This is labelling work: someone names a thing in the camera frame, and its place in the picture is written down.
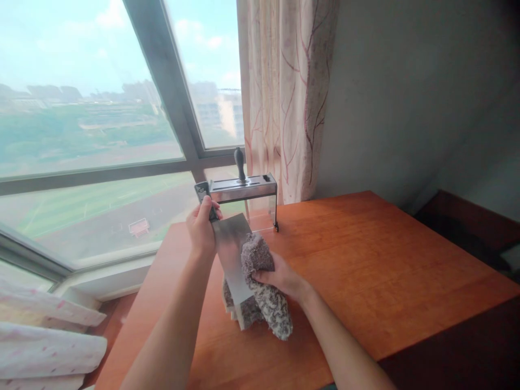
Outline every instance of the wooden table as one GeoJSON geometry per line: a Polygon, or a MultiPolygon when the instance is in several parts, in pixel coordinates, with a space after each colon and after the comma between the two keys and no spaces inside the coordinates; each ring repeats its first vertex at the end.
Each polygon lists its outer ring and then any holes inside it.
{"type": "MultiPolygon", "coordinates": [[[[320,292],[376,360],[520,295],[520,288],[371,192],[278,208],[272,250],[320,292]]],[[[96,390],[119,388],[167,304],[190,250],[172,225],[108,357],[96,390]]],[[[266,323],[241,332],[222,303],[215,261],[200,319],[191,388],[319,388],[332,382],[320,346],[293,302],[294,331],[266,323]]]]}

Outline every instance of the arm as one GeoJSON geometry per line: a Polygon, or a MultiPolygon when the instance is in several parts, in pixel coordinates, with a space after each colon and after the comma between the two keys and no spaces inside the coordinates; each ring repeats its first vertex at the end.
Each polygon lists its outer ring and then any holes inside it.
{"type": "Polygon", "coordinates": [[[345,328],[318,292],[272,253],[275,271],[253,275],[272,284],[302,307],[325,354],[338,389],[395,389],[390,378],[345,328]]]}
{"type": "MultiPolygon", "coordinates": [[[[192,250],[168,307],[128,371],[121,389],[185,388],[195,351],[200,312],[215,258],[209,222],[212,201],[206,196],[188,216],[192,250]]],[[[219,205],[213,202],[219,218],[219,205]]]]}

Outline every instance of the towel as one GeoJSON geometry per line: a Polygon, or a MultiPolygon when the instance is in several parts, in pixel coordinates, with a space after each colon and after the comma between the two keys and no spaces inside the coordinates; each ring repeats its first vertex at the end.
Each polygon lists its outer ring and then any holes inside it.
{"type": "Polygon", "coordinates": [[[246,284],[253,296],[239,305],[233,303],[226,279],[223,280],[222,294],[226,312],[231,313],[231,319],[238,321],[241,330],[248,329],[253,323],[265,320],[274,335],[280,340],[287,340],[293,332],[293,322],[285,295],[276,287],[259,283],[251,275],[259,270],[274,271],[269,247],[258,233],[249,233],[242,246],[240,256],[242,272],[246,284]]]}

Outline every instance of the white curtain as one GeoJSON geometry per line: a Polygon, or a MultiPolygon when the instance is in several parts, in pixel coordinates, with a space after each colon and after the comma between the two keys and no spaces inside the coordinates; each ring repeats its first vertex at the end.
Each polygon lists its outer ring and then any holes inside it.
{"type": "Polygon", "coordinates": [[[314,195],[339,2],[238,1],[248,175],[271,172],[278,202],[314,195]]]}
{"type": "Polygon", "coordinates": [[[0,390],[78,389],[107,348],[103,337],[78,332],[105,317],[0,277],[0,390]]]}

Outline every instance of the hand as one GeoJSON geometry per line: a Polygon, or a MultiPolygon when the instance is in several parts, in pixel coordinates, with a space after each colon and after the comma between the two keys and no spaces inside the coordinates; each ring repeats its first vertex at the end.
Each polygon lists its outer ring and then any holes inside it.
{"type": "Polygon", "coordinates": [[[186,225],[190,233],[192,254],[213,260],[217,249],[215,247],[215,234],[210,223],[211,206],[217,211],[218,219],[222,219],[220,205],[206,195],[202,203],[188,215],[186,225]]]}
{"type": "Polygon", "coordinates": [[[312,289],[311,285],[294,272],[282,256],[274,252],[271,252],[271,255],[275,270],[273,272],[257,271],[252,275],[253,279],[260,283],[271,284],[295,301],[301,302],[306,292],[312,289]]]}

